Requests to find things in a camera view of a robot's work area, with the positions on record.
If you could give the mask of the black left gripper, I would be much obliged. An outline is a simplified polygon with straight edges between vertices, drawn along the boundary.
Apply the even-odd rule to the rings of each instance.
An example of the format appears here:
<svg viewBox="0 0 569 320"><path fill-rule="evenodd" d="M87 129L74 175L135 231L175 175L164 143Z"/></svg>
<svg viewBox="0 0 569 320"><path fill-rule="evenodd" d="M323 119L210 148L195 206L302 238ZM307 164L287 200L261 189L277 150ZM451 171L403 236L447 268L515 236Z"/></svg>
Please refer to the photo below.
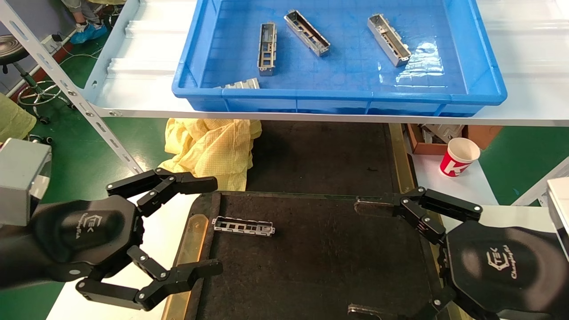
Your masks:
<svg viewBox="0 0 569 320"><path fill-rule="evenodd" d="M223 266L211 259L167 271L140 247L132 247L142 243L141 216L151 216L177 194L217 189L216 177L157 168L108 184L106 199L39 205L28 225L1 228L1 289L94 275L76 286L86 300L151 311L170 295L190 292L199 279L221 275ZM125 199L143 193L136 205ZM102 282L131 262L151 277L147 286L135 289Z"/></svg>

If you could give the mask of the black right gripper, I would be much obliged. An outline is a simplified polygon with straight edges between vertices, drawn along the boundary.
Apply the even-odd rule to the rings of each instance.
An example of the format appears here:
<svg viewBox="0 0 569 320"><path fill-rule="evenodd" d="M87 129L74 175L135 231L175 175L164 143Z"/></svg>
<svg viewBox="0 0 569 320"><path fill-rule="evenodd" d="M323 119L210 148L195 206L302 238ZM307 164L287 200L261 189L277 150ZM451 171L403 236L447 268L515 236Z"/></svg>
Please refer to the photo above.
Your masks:
<svg viewBox="0 0 569 320"><path fill-rule="evenodd" d="M455 302L476 320L566 320L568 260L555 233L521 227L489 227L482 206L417 187L380 198L357 197L354 209L391 207L433 245L446 243L449 276L445 286L411 316L350 304L356 320L434 320ZM446 235L428 212L465 221Z"/></svg>

